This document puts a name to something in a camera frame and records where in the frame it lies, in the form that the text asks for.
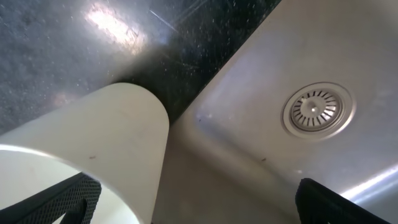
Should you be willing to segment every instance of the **black countertop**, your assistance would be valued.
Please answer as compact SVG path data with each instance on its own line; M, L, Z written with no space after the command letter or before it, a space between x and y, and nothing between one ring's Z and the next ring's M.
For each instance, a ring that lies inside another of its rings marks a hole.
M173 123L279 0L0 0L0 134L116 82Z

